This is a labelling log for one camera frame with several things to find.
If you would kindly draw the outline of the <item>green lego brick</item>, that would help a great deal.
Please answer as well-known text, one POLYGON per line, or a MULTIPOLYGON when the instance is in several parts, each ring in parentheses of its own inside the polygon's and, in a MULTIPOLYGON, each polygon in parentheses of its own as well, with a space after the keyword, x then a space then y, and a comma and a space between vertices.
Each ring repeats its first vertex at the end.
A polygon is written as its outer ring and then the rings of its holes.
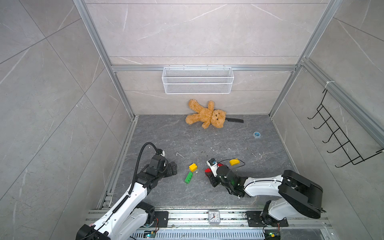
POLYGON ((186 179, 185 179, 185 183, 189 184, 191 182, 193 176, 194 176, 194 173, 193 172, 189 172, 187 177, 186 177, 186 179))

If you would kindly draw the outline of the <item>small yellow lego brick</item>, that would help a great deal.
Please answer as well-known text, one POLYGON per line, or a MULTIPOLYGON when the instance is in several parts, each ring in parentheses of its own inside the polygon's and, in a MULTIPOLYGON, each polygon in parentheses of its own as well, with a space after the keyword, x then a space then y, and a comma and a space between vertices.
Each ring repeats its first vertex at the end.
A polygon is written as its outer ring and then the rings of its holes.
POLYGON ((198 166, 196 165, 196 164, 191 164, 190 166, 189 166, 189 170, 190 170, 190 172, 195 172, 196 170, 198 169, 198 166))

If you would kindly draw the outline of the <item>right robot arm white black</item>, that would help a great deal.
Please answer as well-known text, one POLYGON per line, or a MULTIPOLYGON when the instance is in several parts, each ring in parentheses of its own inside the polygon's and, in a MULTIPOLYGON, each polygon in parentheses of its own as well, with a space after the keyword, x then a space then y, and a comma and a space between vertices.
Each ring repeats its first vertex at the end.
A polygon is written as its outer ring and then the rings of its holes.
POLYGON ((226 165, 214 159, 207 162, 205 170, 213 187, 224 186, 228 193, 240 198, 245 196, 275 196, 277 200, 269 200, 261 212, 248 211, 250 226, 270 225, 286 227, 288 217, 301 214, 311 219, 319 219, 325 212, 322 207, 323 188, 301 176, 285 170, 282 175, 271 178, 238 177, 226 165))

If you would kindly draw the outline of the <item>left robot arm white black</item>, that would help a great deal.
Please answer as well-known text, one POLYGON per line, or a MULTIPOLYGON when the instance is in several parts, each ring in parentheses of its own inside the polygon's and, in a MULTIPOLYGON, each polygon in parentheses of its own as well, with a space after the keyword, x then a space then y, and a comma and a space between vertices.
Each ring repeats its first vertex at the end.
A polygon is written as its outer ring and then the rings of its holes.
POLYGON ((162 155, 154 155, 134 177, 134 182, 113 207, 92 225, 83 225, 77 240, 127 240, 138 228, 151 226, 155 221, 155 208, 144 202, 158 182, 177 174, 176 162, 162 155))

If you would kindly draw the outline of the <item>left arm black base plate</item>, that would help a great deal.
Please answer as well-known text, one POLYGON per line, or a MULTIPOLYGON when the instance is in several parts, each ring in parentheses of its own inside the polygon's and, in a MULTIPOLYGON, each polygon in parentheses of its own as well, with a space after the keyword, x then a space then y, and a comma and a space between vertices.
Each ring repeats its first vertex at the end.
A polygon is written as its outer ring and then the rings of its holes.
POLYGON ((169 221, 168 211, 155 211, 148 214, 148 218, 143 225, 145 228, 166 228, 169 221))

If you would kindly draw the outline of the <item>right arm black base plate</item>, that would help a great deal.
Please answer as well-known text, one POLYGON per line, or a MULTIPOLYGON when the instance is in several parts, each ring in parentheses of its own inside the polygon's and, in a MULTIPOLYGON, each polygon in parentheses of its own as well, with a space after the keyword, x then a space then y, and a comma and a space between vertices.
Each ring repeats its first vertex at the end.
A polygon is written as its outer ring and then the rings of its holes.
POLYGON ((289 226, 287 218, 279 221, 272 218, 268 214, 264 214, 262 211, 246 211, 245 217, 248 221, 249 227, 271 226, 277 228, 289 226))

